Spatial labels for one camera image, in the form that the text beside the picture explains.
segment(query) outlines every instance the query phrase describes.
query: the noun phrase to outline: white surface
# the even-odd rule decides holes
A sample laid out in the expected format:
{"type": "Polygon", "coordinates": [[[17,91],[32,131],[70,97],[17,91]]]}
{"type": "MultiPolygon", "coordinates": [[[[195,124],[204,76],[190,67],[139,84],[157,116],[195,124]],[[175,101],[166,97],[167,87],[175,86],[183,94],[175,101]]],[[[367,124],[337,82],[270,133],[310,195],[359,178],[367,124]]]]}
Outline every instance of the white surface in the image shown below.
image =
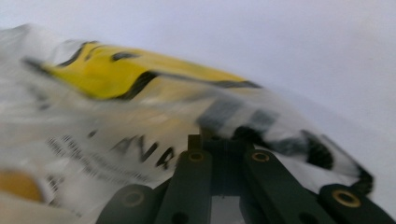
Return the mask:
{"type": "Polygon", "coordinates": [[[0,0],[0,27],[150,49],[236,73],[293,103],[376,176],[396,218],[393,0],[0,0]]]}

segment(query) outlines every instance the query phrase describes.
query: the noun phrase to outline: black stripe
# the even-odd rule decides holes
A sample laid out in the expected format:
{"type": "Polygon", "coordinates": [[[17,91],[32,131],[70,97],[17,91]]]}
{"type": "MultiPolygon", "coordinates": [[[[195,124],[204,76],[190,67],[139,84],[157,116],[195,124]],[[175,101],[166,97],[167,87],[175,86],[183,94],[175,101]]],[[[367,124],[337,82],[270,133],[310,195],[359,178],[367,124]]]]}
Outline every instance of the black stripe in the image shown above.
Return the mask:
{"type": "Polygon", "coordinates": [[[37,60],[35,58],[23,58],[22,59],[23,64],[28,65],[30,68],[34,69],[35,71],[39,72],[39,73],[44,73],[46,75],[48,75],[49,73],[43,69],[43,67],[41,66],[41,64],[43,63],[40,60],[37,60]]]}
{"type": "Polygon", "coordinates": [[[353,158],[351,156],[349,156],[341,147],[339,147],[337,144],[335,144],[332,139],[330,139],[326,135],[322,135],[321,137],[324,140],[326,140],[328,143],[330,143],[333,147],[335,147],[340,153],[344,154],[345,157],[347,157],[348,159],[353,161],[354,165],[359,170],[359,172],[360,172],[359,176],[358,176],[359,180],[357,182],[355,182],[351,187],[354,190],[356,190],[362,194],[365,194],[365,195],[372,192],[373,187],[374,187],[374,182],[375,182],[374,177],[370,173],[368,173],[361,165],[359,165],[356,161],[354,161],[353,158]]]}
{"type": "Polygon", "coordinates": [[[251,115],[248,126],[258,130],[261,134],[266,134],[275,123],[277,117],[278,114],[276,112],[259,109],[251,115]]]}
{"type": "Polygon", "coordinates": [[[132,87],[125,92],[123,95],[116,97],[121,100],[132,100],[139,92],[141,92],[150,83],[152,79],[157,77],[158,74],[155,72],[147,71],[140,75],[140,77],[134,82],[132,87]]]}
{"type": "Polygon", "coordinates": [[[235,99],[216,100],[196,122],[203,128],[217,132],[224,126],[229,117],[242,107],[242,104],[235,99]]]}
{"type": "Polygon", "coordinates": [[[221,88],[261,88],[261,86],[250,81],[212,81],[207,83],[221,88]]]}
{"type": "Polygon", "coordinates": [[[81,44],[81,47],[79,47],[79,49],[76,51],[76,53],[74,53],[73,56],[69,60],[67,60],[64,63],[58,64],[58,66],[65,67],[65,66],[70,65],[71,63],[75,62],[78,59],[79,55],[81,55],[81,52],[84,49],[84,47],[87,44],[94,44],[94,43],[98,43],[98,42],[97,41],[90,41],[90,42],[85,42],[85,43],[81,44]]]}
{"type": "Polygon", "coordinates": [[[121,59],[137,58],[139,56],[140,55],[133,54],[133,53],[130,53],[130,52],[118,52],[118,53],[115,53],[115,54],[113,54],[111,56],[111,60],[113,62],[116,62],[116,61],[121,60],[121,59]]]}
{"type": "Polygon", "coordinates": [[[301,137],[290,137],[277,141],[268,142],[269,149],[286,156],[306,155],[308,148],[306,142],[301,137]]]}
{"type": "Polygon", "coordinates": [[[239,126],[238,128],[236,128],[233,132],[232,139],[249,142],[261,147],[269,148],[268,144],[262,141],[262,133],[248,126],[239,126]]]}
{"type": "Polygon", "coordinates": [[[308,158],[306,162],[318,167],[330,170],[334,164],[334,158],[329,149],[327,149],[320,140],[307,130],[301,130],[308,144],[308,158]]]}

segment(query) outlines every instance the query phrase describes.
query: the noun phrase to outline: black plastic part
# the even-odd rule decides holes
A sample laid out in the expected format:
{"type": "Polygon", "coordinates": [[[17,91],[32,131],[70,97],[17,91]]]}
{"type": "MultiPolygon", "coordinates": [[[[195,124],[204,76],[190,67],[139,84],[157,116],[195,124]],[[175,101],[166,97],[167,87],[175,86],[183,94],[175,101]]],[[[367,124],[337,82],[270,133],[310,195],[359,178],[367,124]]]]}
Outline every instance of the black plastic part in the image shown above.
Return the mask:
{"type": "Polygon", "coordinates": [[[102,210],[96,224],[150,224],[156,214],[159,194],[142,185],[129,185],[117,191],[102,210]]]}
{"type": "Polygon", "coordinates": [[[395,224],[380,207],[353,188],[328,185],[320,190],[318,202],[338,223],[345,224],[395,224]]]}
{"type": "Polygon", "coordinates": [[[271,224],[335,223],[269,151],[245,154],[245,177],[271,224]]]}
{"type": "Polygon", "coordinates": [[[246,224],[266,224],[271,223],[265,216],[260,204],[254,198],[253,193],[245,185],[239,200],[239,209],[246,224]]]}
{"type": "Polygon", "coordinates": [[[203,150],[181,153],[155,224],[207,224],[210,221],[212,158],[203,150]]]}
{"type": "Polygon", "coordinates": [[[200,150],[202,149],[200,134],[190,134],[188,138],[188,150],[200,150]]]}
{"type": "Polygon", "coordinates": [[[201,136],[202,149],[213,158],[212,195],[239,196],[246,182],[244,154],[248,149],[253,149],[253,145],[240,140],[222,139],[209,131],[202,131],[201,136]]]}

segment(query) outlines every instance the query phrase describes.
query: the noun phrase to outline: plastic bag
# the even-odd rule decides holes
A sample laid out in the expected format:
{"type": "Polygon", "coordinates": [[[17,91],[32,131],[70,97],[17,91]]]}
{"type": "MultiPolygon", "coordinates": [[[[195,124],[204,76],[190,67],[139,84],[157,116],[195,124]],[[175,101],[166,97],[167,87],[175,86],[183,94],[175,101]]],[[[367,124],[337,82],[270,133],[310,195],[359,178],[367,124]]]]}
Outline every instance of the plastic bag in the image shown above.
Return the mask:
{"type": "Polygon", "coordinates": [[[25,223],[17,214],[27,207],[41,223],[47,213],[57,223],[94,223],[123,186],[154,188],[171,177],[200,128],[288,156],[282,161],[313,191],[338,182],[367,193],[372,184],[276,95],[195,63],[24,25],[0,31],[0,85],[0,170],[28,174],[41,192],[24,206],[0,197],[13,223],[25,223]]]}

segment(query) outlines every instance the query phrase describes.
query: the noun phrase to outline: crumpled plastic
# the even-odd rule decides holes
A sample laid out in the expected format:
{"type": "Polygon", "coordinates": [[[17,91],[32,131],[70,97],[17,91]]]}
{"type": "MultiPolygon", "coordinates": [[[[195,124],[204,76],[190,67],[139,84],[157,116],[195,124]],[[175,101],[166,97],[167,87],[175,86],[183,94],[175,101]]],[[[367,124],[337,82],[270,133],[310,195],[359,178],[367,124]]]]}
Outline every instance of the crumpled plastic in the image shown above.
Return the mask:
{"type": "Polygon", "coordinates": [[[28,174],[42,195],[0,191],[0,223],[26,223],[27,208],[37,223],[94,223],[118,189],[171,177],[199,129],[273,150],[315,192],[372,184],[275,94],[196,63],[23,25],[0,30],[0,86],[0,171],[28,174]]]}

